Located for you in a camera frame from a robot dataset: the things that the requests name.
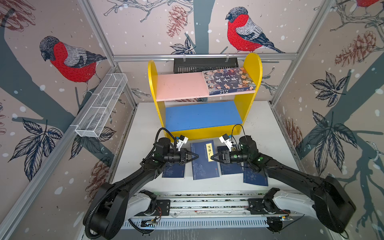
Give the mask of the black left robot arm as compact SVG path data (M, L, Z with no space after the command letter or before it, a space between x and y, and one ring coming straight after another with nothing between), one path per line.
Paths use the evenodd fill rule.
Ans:
M156 140L137 171L118 182L100 186L83 219L87 238L111 240L121 229L134 194L161 175L167 163L184 165L198 158L198 154L186 148L177 149L168 138Z

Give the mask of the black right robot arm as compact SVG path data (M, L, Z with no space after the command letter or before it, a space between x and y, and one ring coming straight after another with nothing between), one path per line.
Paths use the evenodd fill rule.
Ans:
M316 217L328 229L343 233L356 211L356 206L341 184L335 178L311 176L259 152L251 136L240 138L240 149L222 151L211 157L222 163L247 163L258 173L264 172L269 178L276 179L309 197L315 204Z

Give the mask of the colourful portrait cover book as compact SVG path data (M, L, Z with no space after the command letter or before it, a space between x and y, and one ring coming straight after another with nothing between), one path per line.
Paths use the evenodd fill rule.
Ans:
M256 85L245 68L230 68L202 72L209 95L254 91Z

